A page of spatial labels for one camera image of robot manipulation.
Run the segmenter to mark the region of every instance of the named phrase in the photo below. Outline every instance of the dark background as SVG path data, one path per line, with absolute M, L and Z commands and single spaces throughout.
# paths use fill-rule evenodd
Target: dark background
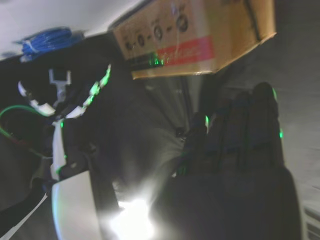
M 214 75 L 185 77 L 193 111 L 213 112 L 220 95 L 233 96 L 269 82 L 276 89 L 283 147 L 288 168 L 300 187 L 301 201 L 320 212 L 320 2 L 277 0 L 277 35 Z M 104 161 L 126 188 L 144 179 L 157 165 L 180 154 L 176 127 L 188 127 L 181 77 L 133 81 L 112 35 L 89 38 L 69 49 L 20 64 L 0 63 L 0 108 L 24 104 L 21 79 L 49 81 L 48 69 L 65 67 L 74 82 L 95 81 L 112 64 L 107 87 L 85 113 L 89 137 L 102 146 Z M 38 126 L 21 120 L 37 132 Z M 0 210 L 23 200 L 39 160 L 0 136 Z M 51 200 L 47 199 L 12 237 L 13 240 L 56 239 Z

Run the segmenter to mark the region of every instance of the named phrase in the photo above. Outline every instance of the bright light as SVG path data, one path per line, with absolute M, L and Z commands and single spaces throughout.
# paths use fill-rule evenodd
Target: bright light
M 119 206 L 124 210 L 110 223 L 119 240 L 149 240 L 154 228 L 148 218 L 146 202 L 138 199 L 130 203 L 119 202 Z

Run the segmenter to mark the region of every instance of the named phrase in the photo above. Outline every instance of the robotic hand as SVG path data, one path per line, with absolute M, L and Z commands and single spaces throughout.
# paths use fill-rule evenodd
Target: robotic hand
M 222 100 L 207 134 L 197 113 L 176 177 L 153 204 L 166 240 L 301 240 L 294 180 L 285 166 L 273 88 Z

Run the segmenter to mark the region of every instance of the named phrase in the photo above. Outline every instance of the thin cable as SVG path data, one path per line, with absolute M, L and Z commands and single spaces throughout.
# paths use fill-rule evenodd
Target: thin cable
M 68 27 L 59 27 L 37 33 L 17 42 L 22 45 L 23 56 L 20 61 L 32 61 L 45 53 L 71 47 L 83 39 L 82 32 L 72 33 Z
M 30 113 L 33 113 L 33 114 L 37 114 L 39 116 L 42 116 L 40 113 L 38 113 L 36 110 L 34 110 L 32 107 L 30 106 L 25 106 L 25 105 L 12 105 L 12 106 L 8 106 L 6 107 L 5 109 L 3 109 L 1 112 L 0 112 L 0 119 L 2 117 L 3 114 L 5 114 L 6 112 L 12 110 L 12 109 L 22 109 L 22 110 L 25 110 L 25 111 L 28 111 Z M 0 133 L 3 134 L 6 138 L 10 139 L 13 143 L 17 144 L 17 145 L 20 145 L 21 146 L 21 143 L 18 139 L 16 139 L 14 136 L 12 136 L 9 132 L 7 132 L 6 130 L 4 130 L 1 126 L 0 126 Z M 27 150 L 31 153 L 33 153 L 34 155 L 40 157 L 40 158 L 43 158 L 43 159 L 51 159 L 52 157 L 49 157 L 49 156 L 45 156 L 41 153 L 39 153 L 38 151 L 34 150 L 33 148 L 28 148 L 27 147 Z

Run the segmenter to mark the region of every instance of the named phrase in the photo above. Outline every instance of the coiled blue wire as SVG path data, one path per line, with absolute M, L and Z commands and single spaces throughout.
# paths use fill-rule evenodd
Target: coiled blue wire
M 68 27 L 60 27 L 37 33 L 18 42 L 22 44 L 23 52 L 20 61 L 32 61 L 45 53 L 71 47 L 82 39 L 84 39 L 82 33 L 73 34 Z

